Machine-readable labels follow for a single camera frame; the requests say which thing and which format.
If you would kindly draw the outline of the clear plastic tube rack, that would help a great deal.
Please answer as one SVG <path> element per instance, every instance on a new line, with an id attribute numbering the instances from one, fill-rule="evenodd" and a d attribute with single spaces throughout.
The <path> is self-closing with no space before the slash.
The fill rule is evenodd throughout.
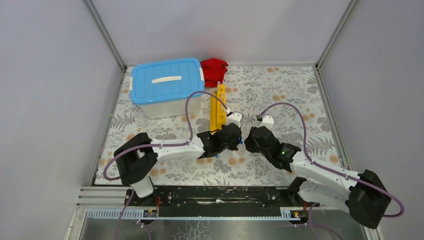
<path id="1" fill-rule="evenodd" d="M 239 146 L 237 150 L 231 150 L 230 153 L 235 158 L 245 158 L 249 155 L 244 145 Z"/>

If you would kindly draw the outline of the blue plastic bin lid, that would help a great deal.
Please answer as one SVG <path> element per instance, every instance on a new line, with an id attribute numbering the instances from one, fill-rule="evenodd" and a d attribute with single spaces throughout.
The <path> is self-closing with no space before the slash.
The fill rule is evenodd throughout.
<path id="1" fill-rule="evenodd" d="M 205 87 L 196 58 L 179 58 L 136 65 L 131 71 L 130 99 L 137 106 L 187 98 Z"/>

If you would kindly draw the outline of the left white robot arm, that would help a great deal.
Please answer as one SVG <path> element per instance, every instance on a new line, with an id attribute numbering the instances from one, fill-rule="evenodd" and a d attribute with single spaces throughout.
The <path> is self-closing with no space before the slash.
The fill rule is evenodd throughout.
<path id="1" fill-rule="evenodd" d="M 236 151 L 241 140 L 240 124 L 233 122 L 215 133 L 198 133 L 191 140 L 159 140 L 142 132 L 120 146 L 113 156 L 121 184 L 131 187 L 136 199 L 148 206 L 155 200 L 148 174 L 157 162 L 212 158 L 225 150 Z"/>

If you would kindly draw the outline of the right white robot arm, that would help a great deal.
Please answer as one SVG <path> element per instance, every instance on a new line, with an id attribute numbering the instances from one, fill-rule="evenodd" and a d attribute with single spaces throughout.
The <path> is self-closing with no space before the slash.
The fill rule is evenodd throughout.
<path id="1" fill-rule="evenodd" d="M 379 226 L 391 198 L 383 193 L 386 188 L 375 172 L 366 169 L 359 173 L 309 160 L 299 147 L 279 142 L 265 126 L 252 127 L 244 143 L 248 152 L 260 153 L 274 167 L 296 174 L 286 193 L 291 205 L 327 205 L 369 229 Z"/>

